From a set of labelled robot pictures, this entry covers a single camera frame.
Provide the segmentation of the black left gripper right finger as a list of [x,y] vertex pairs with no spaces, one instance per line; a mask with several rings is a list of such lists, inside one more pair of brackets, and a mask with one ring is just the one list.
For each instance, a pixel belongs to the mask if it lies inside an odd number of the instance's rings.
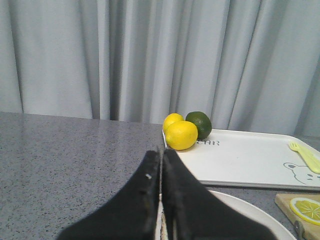
[[170,240],[274,240],[274,233],[209,192],[177,152],[162,158],[162,204]]

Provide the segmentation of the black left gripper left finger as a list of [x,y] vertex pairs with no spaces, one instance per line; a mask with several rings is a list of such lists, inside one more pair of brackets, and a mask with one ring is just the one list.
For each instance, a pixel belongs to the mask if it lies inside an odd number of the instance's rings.
[[129,181],[101,208],[64,229],[59,240],[153,240],[160,194],[160,154],[148,150]]

